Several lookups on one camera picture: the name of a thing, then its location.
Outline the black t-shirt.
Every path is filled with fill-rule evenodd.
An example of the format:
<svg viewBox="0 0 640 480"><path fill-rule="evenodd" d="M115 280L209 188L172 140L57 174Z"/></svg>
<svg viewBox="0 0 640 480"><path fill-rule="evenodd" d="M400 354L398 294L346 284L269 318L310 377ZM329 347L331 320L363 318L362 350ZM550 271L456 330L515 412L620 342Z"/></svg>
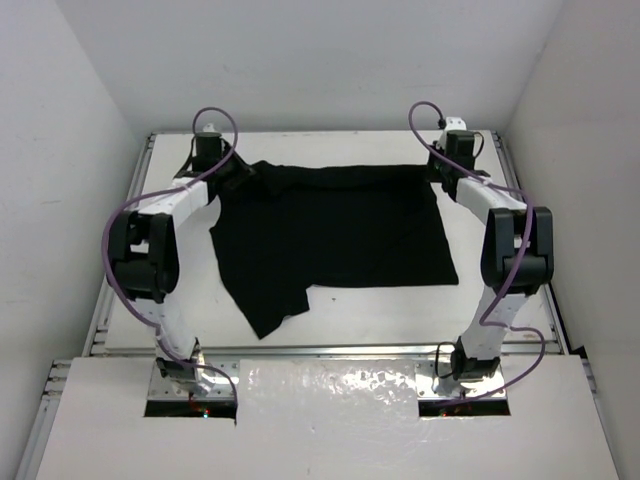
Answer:
<svg viewBox="0 0 640 480"><path fill-rule="evenodd" d="M220 278L254 334L309 311L311 286L458 284L431 180L424 165L260 161L219 181Z"/></svg>

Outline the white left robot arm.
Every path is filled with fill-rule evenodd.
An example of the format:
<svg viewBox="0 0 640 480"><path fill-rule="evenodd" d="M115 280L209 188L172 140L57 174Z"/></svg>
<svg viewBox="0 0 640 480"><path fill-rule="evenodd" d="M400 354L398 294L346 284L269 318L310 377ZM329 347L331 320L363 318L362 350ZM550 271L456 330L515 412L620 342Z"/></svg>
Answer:
<svg viewBox="0 0 640 480"><path fill-rule="evenodd" d="M207 127L193 135L188 158L168 189L130 201L106 227L108 282L152 332L161 377L192 399L204 398L216 380L229 376L207 364L175 298L180 276L177 231L213 203L223 186L235 186L253 173L233 144Z"/></svg>

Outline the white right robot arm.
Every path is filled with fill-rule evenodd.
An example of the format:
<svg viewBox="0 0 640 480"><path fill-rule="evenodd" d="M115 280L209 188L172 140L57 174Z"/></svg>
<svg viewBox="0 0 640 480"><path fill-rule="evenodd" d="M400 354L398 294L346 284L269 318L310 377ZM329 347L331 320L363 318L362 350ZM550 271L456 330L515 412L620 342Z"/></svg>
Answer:
<svg viewBox="0 0 640 480"><path fill-rule="evenodd" d="M553 217L517 188L495 183L475 168L477 132L445 128L429 147L428 172L457 204L485 227L480 274L482 295L469 327L450 355L451 372L440 379L466 383L493 376L505 336L516 331L519 310L554 273Z"/></svg>

